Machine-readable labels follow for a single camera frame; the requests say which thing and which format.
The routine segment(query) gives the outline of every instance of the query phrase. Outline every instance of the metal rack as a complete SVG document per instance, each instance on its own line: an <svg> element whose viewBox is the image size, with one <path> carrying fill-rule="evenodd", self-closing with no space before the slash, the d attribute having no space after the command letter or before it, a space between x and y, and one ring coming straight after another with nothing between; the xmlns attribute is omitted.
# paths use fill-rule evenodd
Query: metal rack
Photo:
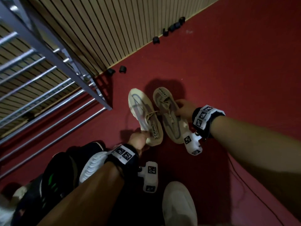
<svg viewBox="0 0 301 226"><path fill-rule="evenodd" d="M20 0L0 0L0 21L4 21L7 25L9 25L14 31L6 35L5 37L0 39L0 47L10 43L11 41L15 40L16 38L20 37L23 40L25 40L29 46L31 46L28 51L22 53L21 55L7 61L6 63L2 64L0 66L0 74L5 72L8 69L11 69L13 66L18 65L19 70L11 72L11 74L6 74L7 76L5 78L0 79L0 87L1 85L16 79L18 76L22 75L22 73L30 70L31 68L34 68L36 65L40 64L44 60L50 61L52 64L54 64L51 68L48 68L46 71L41 72L39 75L29 79L27 82L20 86L16 86L11 91L7 92L5 95L0 97L0 102L4 100L8 100L11 96L15 95L17 92L20 92L22 89L25 89L26 87L30 86L32 83L36 82L38 79L43 78L44 76L47 76L49 73L53 72L54 70L60 69L64 74L69 76L66 80L60 82L50 90L44 92L43 94L37 96L36 98L32 98L30 102L28 102L25 105L21 105L19 108L17 108L14 111L11 111L11 113L7 114L5 117L3 117L0 120L0 129L12 124L14 121L17 121L18 119L22 118L25 114L28 112L36 109L37 107L41 106L46 101L53 99L54 96L58 96L61 92L63 92L65 89L68 89L70 86L78 85L82 88L82 90L71 94L67 98L65 98L63 101L59 102L58 104L50 107L45 112L39 114L38 116L34 117L33 120L28 121L24 125L21 125L18 129L11 132L10 134L6 135L0 140L0 146L7 142L8 140L12 139L13 137L16 137L18 134L23 132L28 127L32 126L33 124L37 123L38 121L41 121L43 118L54 112L55 110L61 108L62 106L66 105L67 103L73 101L75 98L77 98L79 95L82 95L84 92L87 92L90 94L93 99L78 108L77 110L73 111L72 113L66 115L64 118L50 126L49 128L43 130L38 135L33 137L32 139L28 140L21 146L15 148L13 151L11 151L9 154L3 156L0 158L0 163L4 160L11 157L13 154L18 152L20 149L31 143L33 140L37 139L41 135L48 132L53 127L59 125L61 122L65 121L67 118L71 117L81 109L85 108L89 104L91 104L94 100L101 103L104 107L99 110L97 113L93 114L86 120L82 121L78 125L76 125L74 128L70 129L68 132L57 138L56 140L52 141L51 143L47 144L45 147L28 157L27 159L23 160L21 163L15 165L11 169L7 170L6 172L2 173L0 175L0 179L20 167L21 165L25 164L29 160L31 160L33 157L56 143L57 141L61 140L63 137L71 133L73 130L77 129L87 121L91 120L98 114L102 113L104 110L108 109L111 110L112 108L107 104L105 101L103 95L101 94L99 88L97 87L96 83L94 82L92 75L81 65L81 63L74 59L74 57L71 57L70 50L68 51L66 49L66 46L64 46L63 42L60 41L54 33L43 23L40 21L39 18L36 17L36 15L29 11L26 7L22 5ZM43 31L47 34L47 37L52 40L52 42L58 47L57 49L51 50L49 46L45 43L43 40L40 32ZM58 53L64 54L64 59L62 59ZM40 58L35 59L32 63L27 63L26 66L20 66L20 62L25 61L29 57L32 57L33 55L39 54Z"/></svg>

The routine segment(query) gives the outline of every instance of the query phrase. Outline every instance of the floor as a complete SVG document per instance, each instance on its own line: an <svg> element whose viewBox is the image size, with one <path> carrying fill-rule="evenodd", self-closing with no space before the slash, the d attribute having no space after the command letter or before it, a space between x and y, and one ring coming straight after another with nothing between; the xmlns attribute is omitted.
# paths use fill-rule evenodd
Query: floor
<svg viewBox="0 0 301 226"><path fill-rule="evenodd" d="M159 45L146 45L114 67L118 70L120 65L126 66L126 74L115 73L112 78L98 79L112 102L112 111L105 111L2 179L0 189L12 182L26 184L44 170L55 153L71 145L103 140L107 147L112 147L127 141L139 127L128 109L127 96L132 88L152 98L154 89L164 86L175 99L186 98L199 106L209 104L224 110L229 117L301 140L300 4L300 0L219 0L170 36L160 37ZM9 152L90 99L82 97L53 114L43 124L8 143L1 153ZM101 108L93 104L18 153L2 165L1 172ZM193 157L187 154L184 145L174 144L165 135L160 146L145 152L141 165L146 161L159 164L157 193L140 192L135 200L139 206L135 211L147 225L162 223L160 202L165 186L173 180L189 189L199 224L231 221L235 225L281 225L243 185L231 168L225 150L215 140L207 143L202 154ZM300 225L257 180L232 161L239 175L284 225Z"/></svg>

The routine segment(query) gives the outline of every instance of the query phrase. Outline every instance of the hand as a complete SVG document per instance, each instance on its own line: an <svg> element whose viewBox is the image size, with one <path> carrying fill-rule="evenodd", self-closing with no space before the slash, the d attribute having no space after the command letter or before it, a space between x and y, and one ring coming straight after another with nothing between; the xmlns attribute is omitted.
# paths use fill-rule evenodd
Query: hand
<svg viewBox="0 0 301 226"><path fill-rule="evenodd" d="M142 155L142 152L149 149L149 146L145 145L145 143L146 143L146 139L149 138L150 136L151 136L150 133L146 131L141 131L141 133L135 132L130 136L130 140L128 144L136 148L139 157Z"/></svg>
<svg viewBox="0 0 301 226"><path fill-rule="evenodd" d="M196 110L196 106L185 99L179 99L175 101L179 109L175 112L176 116L181 116L186 119L188 122L192 122L192 114Z"/></svg>

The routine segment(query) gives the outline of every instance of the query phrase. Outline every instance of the black wristband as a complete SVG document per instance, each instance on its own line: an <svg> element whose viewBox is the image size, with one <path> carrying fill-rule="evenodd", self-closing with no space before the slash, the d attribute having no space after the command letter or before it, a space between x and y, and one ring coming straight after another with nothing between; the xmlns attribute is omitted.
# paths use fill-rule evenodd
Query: black wristband
<svg viewBox="0 0 301 226"><path fill-rule="evenodd" d="M197 108L192 114L192 122L193 127L197 130L197 133L204 139L213 138L210 133L210 126L213 120L219 116L224 116L224 112L221 110L214 109L213 107L207 106L205 109L204 107ZM210 114L210 110L214 109L215 112ZM205 127L201 128L202 123L205 122Z"/></svg>
<svg viewBox="0 0 301 226"><path fill-rule="evenodd" d="M134 180L138 175L139 156L136 149L130 144L123 144L114 149L107 157L106 162L110 161L115 166L121 167L125 181Z"/></svg>

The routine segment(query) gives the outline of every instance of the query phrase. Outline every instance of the wire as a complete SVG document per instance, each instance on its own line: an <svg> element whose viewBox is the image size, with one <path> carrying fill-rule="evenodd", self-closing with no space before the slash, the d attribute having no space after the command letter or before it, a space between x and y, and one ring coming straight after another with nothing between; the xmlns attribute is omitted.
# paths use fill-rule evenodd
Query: wire
<svg viewBox="0 0 301 226"><path fill-rule="evenodd" d="M241 181L249 188L249 190L274 214L274 216L277 218L277 220L280 222L280 224L282 225L282 226L284 226L284 223L279 219L279 217L277 216L277 214L276 213L274 213L274 211L263 201L263 200L261 200L261 198L260 197L258 197L258 195L247 185L247 183L241 178L241 176L237 173L237 171L235 170L235 168L234 168L234 166L233 166L233 163L232 163L232 161L231 161L231 159L230 159L230 157L229 157L229 155L228 155L228 153L226 153L227 154L227 156L228 156L228 159L229 159L229 161L230 161L230 163L231 163L231 166L232 166L232 168L233 168L233 170L234 170L234 172L237 174L237 176L241 179Z"/></svg>

